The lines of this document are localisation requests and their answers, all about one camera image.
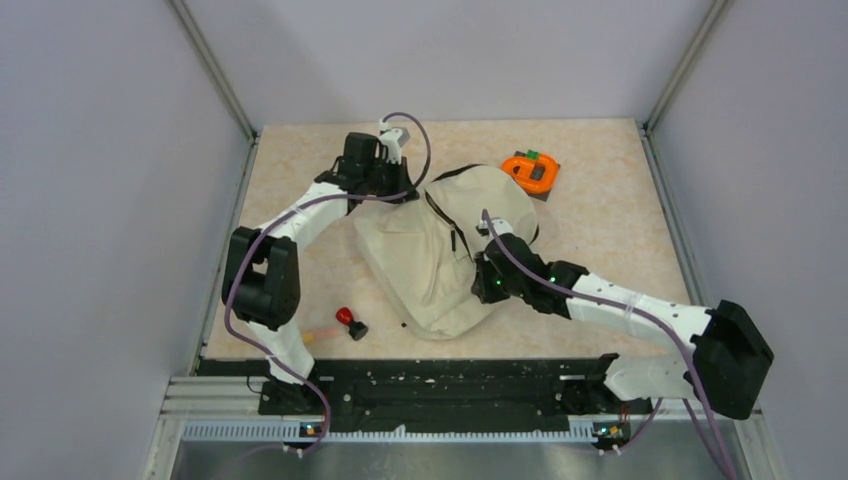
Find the beige canvas student bag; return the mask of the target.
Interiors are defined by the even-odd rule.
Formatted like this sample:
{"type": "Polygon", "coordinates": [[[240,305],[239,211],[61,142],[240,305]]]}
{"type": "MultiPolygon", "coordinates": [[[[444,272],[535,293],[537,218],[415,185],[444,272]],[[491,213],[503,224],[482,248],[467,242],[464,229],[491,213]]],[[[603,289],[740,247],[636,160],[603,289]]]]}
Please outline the beige canvas student bag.
{"type": "Polygon", "coordinates": [[[472,292],[475,258],[487,245],[477,230],[484,211],[527,242],[538,234],[531,197],[501,169],[483,164],[439,175],[416,200],[355,216],[362,256],[416,337],[454,339],[496,310],[472,292]]]}

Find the red black stamp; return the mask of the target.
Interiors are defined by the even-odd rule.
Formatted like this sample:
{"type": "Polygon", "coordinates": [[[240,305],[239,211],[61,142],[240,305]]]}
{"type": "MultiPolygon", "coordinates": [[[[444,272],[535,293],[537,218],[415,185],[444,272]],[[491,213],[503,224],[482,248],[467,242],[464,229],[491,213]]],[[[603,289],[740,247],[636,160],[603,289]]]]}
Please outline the red black stamp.
{"type": "Polygon", "coordinates": [[[357,320],[353,312],[348,307],[342,307],[335,314],[336,320],[346,329],[348,335],[354,340],[361,340],[369,331],[369,328],[363,322],[357,320]]]}

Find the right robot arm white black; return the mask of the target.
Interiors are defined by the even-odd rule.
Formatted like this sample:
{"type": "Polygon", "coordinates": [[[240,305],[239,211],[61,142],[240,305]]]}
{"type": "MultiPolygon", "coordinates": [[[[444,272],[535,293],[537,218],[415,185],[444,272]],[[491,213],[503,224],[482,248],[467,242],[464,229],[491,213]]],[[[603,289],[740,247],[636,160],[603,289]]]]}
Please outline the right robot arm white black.
{"type": "Polygon", "coordinates": [[[594,409],[612,412],[624,401],[664,397],[699,400],[734,420],[751,416],[774,353],[741,305],[657,299],[581,265],[545,262],[513,234],[490,240],[474,262],[472,292],[485,304],[515,297],[539,313],[616,329],[662,349],[648,357],[613,354],[586,385],[594,409]]]}

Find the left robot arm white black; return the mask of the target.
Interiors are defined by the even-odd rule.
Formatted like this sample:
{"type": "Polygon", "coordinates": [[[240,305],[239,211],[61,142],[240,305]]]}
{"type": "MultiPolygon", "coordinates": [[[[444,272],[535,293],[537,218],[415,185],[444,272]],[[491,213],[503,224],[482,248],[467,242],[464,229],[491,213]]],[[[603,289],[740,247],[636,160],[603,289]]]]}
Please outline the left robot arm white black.
{"type": "Polygon", "coordinates": [[[272,377],[286,382],[283,401],[297,413],[314,410],[321,397],[318,383],[308,378],[315,360],[294,320],[301,298],[299,257],[362,202],[417,198],[402,154],[408,139],[403,127],[348,134],[342,154],[291,207],[231,234],[221,290],[225,327],[266,355],[272,377]]]}

